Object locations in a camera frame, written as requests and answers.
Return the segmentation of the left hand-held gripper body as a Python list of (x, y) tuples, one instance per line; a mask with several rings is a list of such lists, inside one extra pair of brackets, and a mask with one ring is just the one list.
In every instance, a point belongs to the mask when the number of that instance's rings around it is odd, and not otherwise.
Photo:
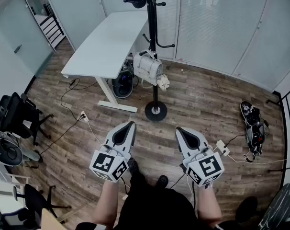
[(131, 158), (131, 143), (107, 144), (103, 143), (94, 151), (89, 169), (99, 178), (116, 183), (128, 170)]

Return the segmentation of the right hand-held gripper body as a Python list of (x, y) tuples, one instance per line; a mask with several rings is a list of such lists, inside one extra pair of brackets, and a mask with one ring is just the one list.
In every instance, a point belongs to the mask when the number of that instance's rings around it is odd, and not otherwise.
[(212, 146), (181, 153), (183, 171), (198, 187), (212, 184), (224, 172), (221, 157)]

